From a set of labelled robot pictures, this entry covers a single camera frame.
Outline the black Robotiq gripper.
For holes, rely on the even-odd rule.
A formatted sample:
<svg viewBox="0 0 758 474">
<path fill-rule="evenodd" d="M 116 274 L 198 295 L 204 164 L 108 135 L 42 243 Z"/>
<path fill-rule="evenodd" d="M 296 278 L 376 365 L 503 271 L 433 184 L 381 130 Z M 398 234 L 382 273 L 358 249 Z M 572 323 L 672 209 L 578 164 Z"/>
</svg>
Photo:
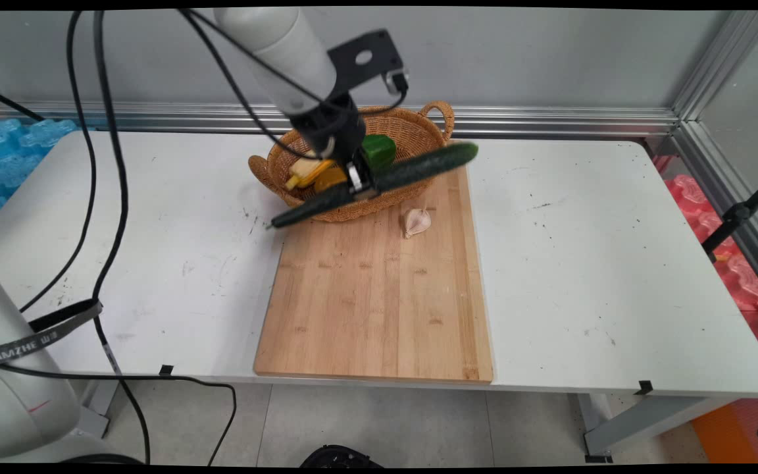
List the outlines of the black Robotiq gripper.
<svg viewBox="0 0 758 474">
<path fill-rule="evenodd" d="M 329 141 L 334 141 L 327 157 L 339 164 L 347 163 L 349 195 L 354 200 L 367 200 L 369 193 L 382 191 L 376 183 L 377 175 L 383 169 L 382 154 L 362 153 L 363 165 L 353 160 L 366 137 L 366 123 L 349 92 L 334 94 L 324 104 L 290 116 L 290 121 L 304 142 L 316 152 L 325 152 Z"/>
</svg>

